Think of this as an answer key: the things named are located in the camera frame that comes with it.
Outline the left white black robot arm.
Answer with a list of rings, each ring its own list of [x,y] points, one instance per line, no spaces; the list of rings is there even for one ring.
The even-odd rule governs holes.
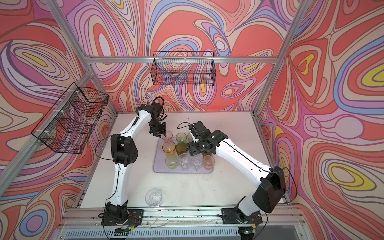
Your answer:
[[[154,137],[166,136],[166,123],[162,117],[163,105],[151,103],[141,105],[136,110],[136,117],[118,134],[111,135],[111,155],[115,164],[115,177],[112,196],[106,200],[104,214],[118,222],[128,218],[127,184],[133,163],[139,157],[135,140],[143,128],[148,125],[149,133]]]

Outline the yellow glass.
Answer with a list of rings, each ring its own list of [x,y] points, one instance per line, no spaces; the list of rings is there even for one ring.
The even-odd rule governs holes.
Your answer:
[[[174,155],[176,152],[176,144],[172,141],[164,142],[162,150],[166,156]]]

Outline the olive dark glass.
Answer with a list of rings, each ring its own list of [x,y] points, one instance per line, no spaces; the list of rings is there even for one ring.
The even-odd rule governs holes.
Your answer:
[[[177,155],[180,156],[181,154],[185,154],[188,152],[188,146],[184,142],[177,143],[175,150],[177,152]]]

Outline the small clear glass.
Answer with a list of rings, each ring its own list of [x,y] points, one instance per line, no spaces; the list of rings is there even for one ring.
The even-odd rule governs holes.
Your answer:
[[[200,157],[193,157],[192,159],[192,168],[195,171],[199,171],[203,166],[203,159]]]

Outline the pink glass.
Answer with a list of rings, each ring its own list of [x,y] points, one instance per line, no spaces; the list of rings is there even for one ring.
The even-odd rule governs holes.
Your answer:
[[[162,139],[163,139],[165,142],[172,141],[172,140],[173,140],[173,133],[170,132],[170,131],[166,131],[166,132],[162,135]]]
[[[205,170],[212,170],[215,165],[215,159],[213,156],[207,155],[203,157],[203,167]]]

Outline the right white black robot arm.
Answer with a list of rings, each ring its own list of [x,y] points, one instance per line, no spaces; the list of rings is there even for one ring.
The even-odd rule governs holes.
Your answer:
[[[187,146],[191,156],[209,151],[223,158],[254,184],[256,191],[237,204],[238,212],[244,216],[258,211],[272,213],[286,193],[285,175],[281,168],[272,168],[257,161],[219,130],[206,137],[199,137]]]

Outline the bright green glass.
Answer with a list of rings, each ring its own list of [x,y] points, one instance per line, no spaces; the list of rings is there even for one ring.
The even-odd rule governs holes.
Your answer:
[[[176,135],[176,140],[178,143],[185,143],[187,140],[187,135],[185,133],[178,133]]]

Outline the pale green small glass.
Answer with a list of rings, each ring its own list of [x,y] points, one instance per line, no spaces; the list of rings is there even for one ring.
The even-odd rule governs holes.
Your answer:
[[[170,170],[175,170],[178,166],[178,157],[175,155],[169,155],[166,157],[165,163]]]

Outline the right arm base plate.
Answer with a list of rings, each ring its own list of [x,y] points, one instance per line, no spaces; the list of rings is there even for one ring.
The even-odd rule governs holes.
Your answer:
[[[222,208],[221,213],[217,215],[222,219],[223,224],[253,224],[258,226],[263,223],[260,212],[246,216],[238,208]]]

